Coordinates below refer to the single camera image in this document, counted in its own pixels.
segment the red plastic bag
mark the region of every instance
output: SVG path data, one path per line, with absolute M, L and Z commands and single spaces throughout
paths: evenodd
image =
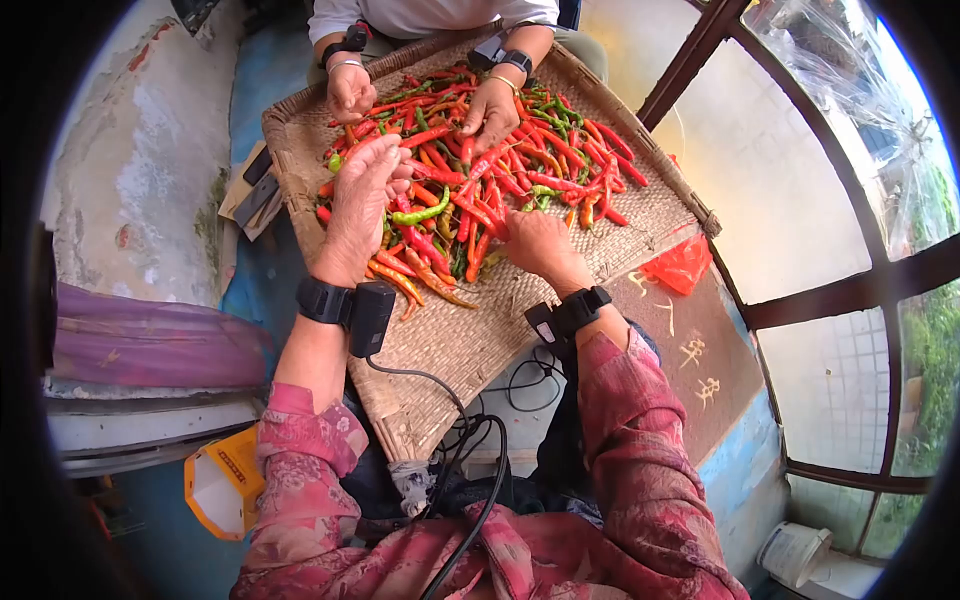
M 640 265 L 640 270 L 647 277 L 656 277 L 684 296 L 689 296 L 697 281 L 704 276 L 712 259 L 707 237 L 703 233 L 697 233 L 650 262 Z

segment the glass pane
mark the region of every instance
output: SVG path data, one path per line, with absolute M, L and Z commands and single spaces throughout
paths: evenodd
M 882 493 L 863 541 L 863 554 L 879 559 L 893 556 L 920 514 L 925 499 L 922 495 Z
M 960 230 L 940 126 L 897 43 L 862 0 L 754 4 L 743 23 L 793 73 L 843 145 L 890 258 Z
M 723 224 L 715 241 L 747 303 L 870 269 L 847 192 L 770 76 L 733 40 L 654 130 Z
M 933 475 L 957 414 L 960 279 L 900 302 L 903 394 L 892 474 Z
M 879 308 L 761 329 L 786 453 L 792 459 L 880 471 L 890 362 Z
M 833 532 L 833 549 L 853 552 L 867 524 L 874 493 L 834 486 L 796 475 L 787 475 L 790 505 L 787 517 L 801 525 L 826 527 Z
M 637 110 L 699 18 L 684 0 L 584 0 L 580 31 L 603 44 L 610 89 Z

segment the silver bangle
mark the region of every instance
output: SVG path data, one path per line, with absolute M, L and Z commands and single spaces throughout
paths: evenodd
M 337 68 L 342 64 L 352 64 L 353 66 L 358 66 L 361 69 L 364 68 L 363 62 L 360 62 L 359 60 L 354 60 L 354 59 L 340 60 L 328 66 L 326 68 L 326 74 L 329 75 L 330 73 L 333 73 L 333 69 Z

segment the peeling wall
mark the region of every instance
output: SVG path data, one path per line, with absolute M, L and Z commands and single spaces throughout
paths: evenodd
M 243 16 L 240 0 L 222 0 L 192 37 L 170 0 L 139 0 L 111 34 L 47 172 L 41 218 L 61 281 L 216 305 Z

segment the window frame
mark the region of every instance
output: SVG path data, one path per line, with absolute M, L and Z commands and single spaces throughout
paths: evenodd
M 788 473 L 874 493 L 866 525 L 853 553 L 854 556 L 859 556 L 873 521 L 880 494 L 882 492 L 926 494 L 933 481 L 933 477 L 891 475 L 900 425 L 900 401 L 903 389 L 901 368 L 903 348 L 900 340 L 898 302 L 929 292 L 960 277 L 960 261 L 956 260 L 956 257 L 960 256 L 960 234 L 954 234 L 911 256 L 891 261 L 887 255 L 878 219 L 870 207 L 866 192 L 824 114 L 790 71 L 741 22 L 740 17 L 750 6 L 751 1 L 712 0 L 707 3 L 700 0 L 685 0 L 685 2 L 699 10 L 701 17 L 658 79 L 643 106 L 636 112 L 636 117 L 647 131 L 651 132 L 667 111 L 676 104 L 720 43 L 728 38 L 736 40 L 777 83 L 820 142 L 847 192 L 871 258 L 872 267 L 864 273 L 782 298 L 744 304 L 721 254 L 712 241 L 709 242 L 714 264 L 730 290 L 749 330 L 756 331 L 802 323 L 878 306 L 882 310 L 890 364 L 890 394 L 887 436 L 879 473 L 827 468 L 796 461 L 786 455 L 785 446 L 783 447 L 783 458 Z M 774 418 L 778 424 L 782 425 L 780 407 L 763 357 L 763 349 L 759 344 L 757 344 L 757 358 L 770 394 Z

